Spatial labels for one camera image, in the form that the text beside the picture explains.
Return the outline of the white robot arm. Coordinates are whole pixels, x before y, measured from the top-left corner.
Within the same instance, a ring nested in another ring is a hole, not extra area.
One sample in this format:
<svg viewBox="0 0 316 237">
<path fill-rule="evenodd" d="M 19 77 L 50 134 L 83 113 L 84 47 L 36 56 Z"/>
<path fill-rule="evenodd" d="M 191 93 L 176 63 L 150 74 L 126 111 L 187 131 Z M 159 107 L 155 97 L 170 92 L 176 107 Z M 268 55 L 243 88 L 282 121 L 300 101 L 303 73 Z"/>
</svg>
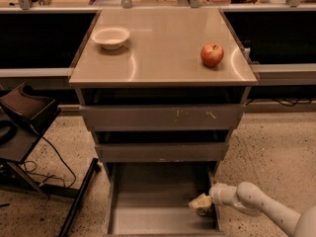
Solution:
<svg viewBox="0 0 316 237">
<path fill-rule="evenodd" d="M 253 183 L 242 182 L 237 186 L 215 183 L 207 195 L 202 194 L 190 201 L 189 207 L 203 214 L 213 204 L 228 205 L 250 216 L 263 213 L 288 237 L 316 237 L 315 205 L 298 213 L 269 197 Z"/>
</svg>

